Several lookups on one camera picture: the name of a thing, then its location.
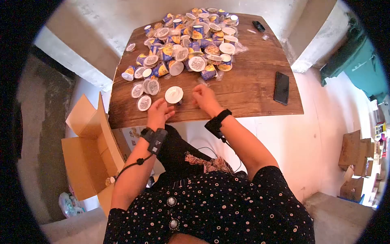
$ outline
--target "wooden table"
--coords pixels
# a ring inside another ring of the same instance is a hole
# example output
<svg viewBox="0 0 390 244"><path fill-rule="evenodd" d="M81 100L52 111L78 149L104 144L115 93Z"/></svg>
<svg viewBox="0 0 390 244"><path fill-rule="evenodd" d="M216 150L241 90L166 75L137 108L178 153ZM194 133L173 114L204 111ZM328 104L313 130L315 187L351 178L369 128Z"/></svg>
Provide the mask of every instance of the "wooden table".
<svg viewBox="0 0 390 244"><path fill-rule="evenodd" d="M272 30L260 16L236 15L239 17L238 39L249 50L234 56L233 68L224 73L221 81L215 79L210 81L210 88L214 90L221 106L230 109L236 118L303 114L301 98L293 72L282 46ZM255 30L252 25L253 20L262 23L266 31L263 33L256 31L256 34L247 31L247 29ZM263 34L268 35L269 39L263 40L261 38ZM141 79L130 82L121 77L129 65L135 65L139 54L148 54L149 49L144 45L145 40L144 27L135 29L128 44L135 43L136 50L133 52L125 51L117 67L109 111L109 122L112 129L146 125L147 112L140 112L136 106L137 99L130 95L133 82ZM286 74L290 80L287 106L273 100L277 71ZM191 103L191 90L199 84L199 77L199 72L187 72L184 68L184 71L178 76L170 79L159 78L161 91L152 96L153 102L163 98L165 91L172 86L179 86L184 91L184 103L176 107L176 114L167 121L168 123L210 119L205 112Z"/></svg>

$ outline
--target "black phone case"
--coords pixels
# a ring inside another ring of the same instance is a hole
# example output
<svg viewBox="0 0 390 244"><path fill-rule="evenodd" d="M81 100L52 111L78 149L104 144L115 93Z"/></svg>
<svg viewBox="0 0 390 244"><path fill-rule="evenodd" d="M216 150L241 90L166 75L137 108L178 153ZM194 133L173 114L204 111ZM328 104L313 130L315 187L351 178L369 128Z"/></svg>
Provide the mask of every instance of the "black phone case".
<svg viewBox="0 0 390 244"><path fill-rule="evenodd" d="M285 74L276 72L274 101L287 105L289 100L289 77Z"/></svg>

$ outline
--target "black shirt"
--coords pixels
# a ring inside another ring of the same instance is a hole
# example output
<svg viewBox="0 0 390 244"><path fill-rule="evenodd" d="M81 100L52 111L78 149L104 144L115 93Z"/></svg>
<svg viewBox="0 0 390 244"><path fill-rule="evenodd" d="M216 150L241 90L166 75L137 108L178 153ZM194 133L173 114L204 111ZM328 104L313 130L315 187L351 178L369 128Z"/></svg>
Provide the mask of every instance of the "black shirt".
<svg viewBox="0 0 390 244"><path fill-rule="evenodd" d="M146 189L111 209L104 243L168 243L183 233L209 243L314 243L313 222L275 166L252 182L209 172Z"/></svg>

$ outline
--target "black smartphone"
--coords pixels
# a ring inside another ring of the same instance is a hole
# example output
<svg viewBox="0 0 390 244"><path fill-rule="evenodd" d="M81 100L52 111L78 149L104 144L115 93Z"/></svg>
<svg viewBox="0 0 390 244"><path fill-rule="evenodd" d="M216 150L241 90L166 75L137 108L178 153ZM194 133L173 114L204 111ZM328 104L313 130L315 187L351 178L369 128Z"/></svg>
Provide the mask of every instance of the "black smartphone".
<svg viewBox="0 0 390 244"><path fill-rule="evenodd" d="M289 100L289 77L285 74L276 72L274 101L287 105Z"/></svg>
<svg viewBox="0 0 390 244"><path fill-rule="evenodd" d="M265 31L266 29L264 28L264 26L262 24L260 24L260 22L258 21L252 21L253 23L253 26L258 30L258 31Z"/></svg>

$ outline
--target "shirt button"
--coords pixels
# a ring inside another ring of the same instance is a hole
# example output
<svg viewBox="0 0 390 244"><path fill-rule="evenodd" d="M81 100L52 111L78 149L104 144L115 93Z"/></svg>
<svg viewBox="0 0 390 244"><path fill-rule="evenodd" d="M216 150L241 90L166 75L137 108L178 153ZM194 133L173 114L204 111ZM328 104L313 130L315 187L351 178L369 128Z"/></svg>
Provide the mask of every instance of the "shirt button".
<svg viewBox="0 0 390 244"><path fill-rule="evenodd" d="M175 201L174 198L169 198L169 199L168 199L168 204L169 204L169 205L175 205L175 202L176 202L176 201Z"/></svg>
<svg viewBox="0 0 390 244"><path fill-rule="evenodd" d="M177 227L177 221L176 220L172 220L171 223L170 223L170 227L172 229L176 228Z"/></svg>

